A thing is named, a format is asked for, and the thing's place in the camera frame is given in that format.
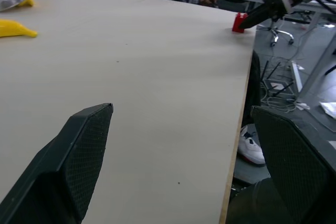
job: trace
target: shoe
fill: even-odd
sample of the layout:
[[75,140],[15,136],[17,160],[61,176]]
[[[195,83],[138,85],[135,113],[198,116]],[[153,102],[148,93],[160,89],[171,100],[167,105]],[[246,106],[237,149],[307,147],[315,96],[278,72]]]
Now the shoe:
[[265,165],[265,158],[262,152],[260,146],[252,139],[252,135],[247,132],[247,126],[241,128],[238,153],[256,165]]

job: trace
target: red block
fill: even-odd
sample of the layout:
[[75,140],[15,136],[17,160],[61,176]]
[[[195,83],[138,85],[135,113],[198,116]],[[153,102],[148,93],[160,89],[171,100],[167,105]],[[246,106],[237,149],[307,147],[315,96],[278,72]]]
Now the red block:
[[240,29],[239,25],[243,22],[243,20],[245,18],[247,18],[246,13],[244,13],[244,14],[238,13],[236,15],[236,19],[235,19],[235,22],[233,24],[232,31],[235,31],[236,33],[244,33],[244,29]]

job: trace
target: wooden table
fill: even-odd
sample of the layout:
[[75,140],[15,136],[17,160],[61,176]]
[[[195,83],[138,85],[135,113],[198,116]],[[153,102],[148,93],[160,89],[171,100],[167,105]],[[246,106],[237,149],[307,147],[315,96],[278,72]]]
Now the wooden table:
[[0,39],[0,199],[75,112],[112,102],[83,223],[225,222],[255,31],[165,0],[36,0]]

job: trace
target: white sneaker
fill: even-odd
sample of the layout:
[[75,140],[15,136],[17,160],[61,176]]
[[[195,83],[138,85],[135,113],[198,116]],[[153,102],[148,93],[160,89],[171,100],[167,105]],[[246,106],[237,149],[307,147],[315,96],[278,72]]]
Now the white sneaker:
[[247,132],[247,126],[241,128],[238,153],[254,164],[265,165],[263,151],[251,137]]

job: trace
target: floor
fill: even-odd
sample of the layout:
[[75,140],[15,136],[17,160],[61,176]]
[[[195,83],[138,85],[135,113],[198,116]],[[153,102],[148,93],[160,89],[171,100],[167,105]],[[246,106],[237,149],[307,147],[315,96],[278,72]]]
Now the floor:
[[[300,75],[302,81],[305,82],[323,54],[326,46],[329,44],[332,36],[336,33],[336,28],[323,28],[326,22],[324,19],[321,19],[320,22],[319,26],[309,33],[309,39],[300,55],[296,53],[298,45],[302,41],[302,35],[307,31],[305,26],[291,22],[282,23],[282,21],[280,21],[278,26],[281,26],[281,30],[292,33],[295,37],[295,43],[289,45],[289,38],[280,36],[278,43],[273,48],[270,47],[271,33],[268,31],[258,31],[254,49],[259,54],[261,70],[263,70],[267,60],[270,62],[265,76],[270,74],[275,65],[280,62],[278,69],[271,78],[290,83],[292,81],[292,73],[288,63],[290,62],[289,59],[294,56],[293,59],[301,66]],[[269,23],[269,21],[266,21],[263,25],[268,26]],[[328,70],[334,65],[336,65],[336,55],[331,55],[330,65],[326,66],[325,70]],[[321,73],[317,83],[313,85],[308,95],[304,97],[304,102],[307,103],[311,109],[308,112],[296,109],[288,113],[288,117],[297,116],[304,118],[306,122],[318,130],[322,139],[331,141],[335,138],[336,120],[324,113],[319,102],[336,102],[336,71],[326,77],[323,76],[324,73],[325,71]],[[256,132],[254,125],[249,126],[249,131],[251,133]],[[234,177],[245,183],[254,184],[264,178],[270,177],[270,175],[266,166],[258,167],[253,164],[248,164],[237,156]]]

